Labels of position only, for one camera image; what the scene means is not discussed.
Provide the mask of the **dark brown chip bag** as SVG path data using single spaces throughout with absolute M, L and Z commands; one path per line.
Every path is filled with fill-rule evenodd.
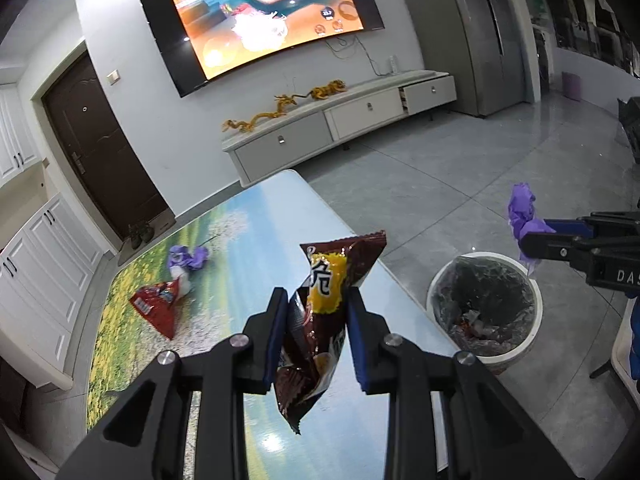
M 386 247 L 386 232 L 303 243 L 308 275 L 288 300 L 274 376 L 280 414 L 294 434 L 331 385 L 346 337 L 348 291 L 366 278 Z

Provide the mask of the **yellow dragon figurine right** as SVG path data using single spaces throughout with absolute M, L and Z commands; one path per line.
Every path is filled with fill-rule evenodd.
M 308 96 L 315 101 L 322 101 L 329 99 L 330 96 L 343 93 L 346 91 L 346 84 L 341 79 L 334 79 L 325 84 L 324 86 L 318 86 L 312 88 Z

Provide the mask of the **yellow dragon figurine left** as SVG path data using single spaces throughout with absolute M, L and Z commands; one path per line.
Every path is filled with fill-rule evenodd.
M 261 120 L 269 120 L 281 116 L 282 114 L 279 112 L 262 112 L 254 115 L 250 120 L 227 119 L 222 123 L 221 131 L 225 132 L 233 129 L 240 133 L 249 133 L 254 131 Z

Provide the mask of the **pair of shoes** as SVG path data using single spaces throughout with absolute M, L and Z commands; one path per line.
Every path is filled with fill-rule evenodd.
M 155 230 L 149 222 L 142 221 L 129 226 L 129 241 L 131 249 L 135 252 L 143 244 L 148 244 L 154 237 Z

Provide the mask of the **yellow dragon figurine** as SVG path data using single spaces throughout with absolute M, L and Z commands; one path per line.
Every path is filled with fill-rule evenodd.
M 278 94 L 274 97 L 276 100 L 276 114 L 278 116 L 285 115 L 291 107 L 298 105 L 298 100 L 304 100 L 310 96 L 310 92 L 307 92 L 306 94 Z
M 325 84 L 324 86 L 318 86 L 312 88 L 308 96 L 315 101 L 322 101 L 329 99 L 330 96 L 343 93 L 346 91 L 346 84 L 341 79 L 334 79 Z
M 225 132 L 233 129 L 240 133 L 249 133 L 254 131 L 261 120 L 269 120 L 281 116 L 282 114 L 279 112 L 262 112 L 254 115 L 250 120 L 227 119 L 222 123 L 221 131 Z

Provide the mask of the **purple wrapper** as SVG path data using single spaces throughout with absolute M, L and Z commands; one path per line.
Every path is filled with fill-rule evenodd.
M 555 233 L 551 226 L 536 216 L 535 200 L 536 196 L 528 183 L 513 185 L 508 205 L 508 218 L 514 240 L 518 244 L 529 233 Z

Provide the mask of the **dark brown entrance door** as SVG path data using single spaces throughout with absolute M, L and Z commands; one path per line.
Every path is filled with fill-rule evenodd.
M 70 166 L 122 240 L 129 240 L 129 226 L 151 224 L 168 211 L 120 128 L 87 53 L 58 77 L 42 102 Z

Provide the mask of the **grey refrigerator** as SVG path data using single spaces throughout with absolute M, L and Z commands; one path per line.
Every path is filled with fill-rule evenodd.
M 525 0 L 405 0 L 423 62 L 454 77 L 460 113 L 487 117 L 540 100 Z

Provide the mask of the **white wall cupboard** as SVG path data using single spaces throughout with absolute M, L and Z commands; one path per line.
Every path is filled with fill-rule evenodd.
M 33 386 L 70 390 L 80 307 L 104 255 L 47 184 L 20 95 L 1 88 L 1 356 Z

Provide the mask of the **yellow dragon figurine middle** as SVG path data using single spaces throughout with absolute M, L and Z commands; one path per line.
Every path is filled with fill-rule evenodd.
M 276 100 L 276 114 L 278 116 L 285 115 L 291 107 L 298 105 L 298 100 L 304 100 L 310 96 L 310 92 L 307 92 L 306 94 L 278 94 L 274 97 Z

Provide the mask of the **purple stool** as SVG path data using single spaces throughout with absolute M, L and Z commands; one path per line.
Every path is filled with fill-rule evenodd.
M 582 78 L 569 72 L 561 74 L 562 93 L 567 99 L 580 102 L 582 100 Z

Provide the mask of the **wall mounted television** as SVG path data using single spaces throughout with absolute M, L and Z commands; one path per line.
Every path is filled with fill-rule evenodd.
M 375 0 L 140 0 L 179 96 L 280 51 L 384 27 Z

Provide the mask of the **white wifi router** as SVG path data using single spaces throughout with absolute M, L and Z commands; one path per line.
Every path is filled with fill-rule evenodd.
M 388 58 L 388 62 L 390 62 L 390 72 L 394 75 L 400 74 L 401 70 L 399 67 L 399 61 L 396 55 L 392 54 Z

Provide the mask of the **white trash bin black liner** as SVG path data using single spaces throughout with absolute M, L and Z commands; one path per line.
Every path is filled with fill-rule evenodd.
M 527 268 L 496 252 L 469 252 L 448 262 L 432 279 L 425 307 L 460 349 L 496 375 L 533 347 L 544 313 Z

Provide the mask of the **white tv cabinet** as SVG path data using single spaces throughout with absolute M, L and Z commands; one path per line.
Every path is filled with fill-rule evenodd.
M 250 133 L 232 134 L 222 149 L 246 188 L 358 136 L 456 99 L 454 76 L 412 70 L 304 104 L 266 120 Z

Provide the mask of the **red snack bag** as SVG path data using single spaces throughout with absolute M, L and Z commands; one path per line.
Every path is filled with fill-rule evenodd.
M 180 283 L 172 280 L 140 287 L 129 298 L 129 303 L 146 322 L 171 340 L 175 337 L 175 305 L 180 297 Z

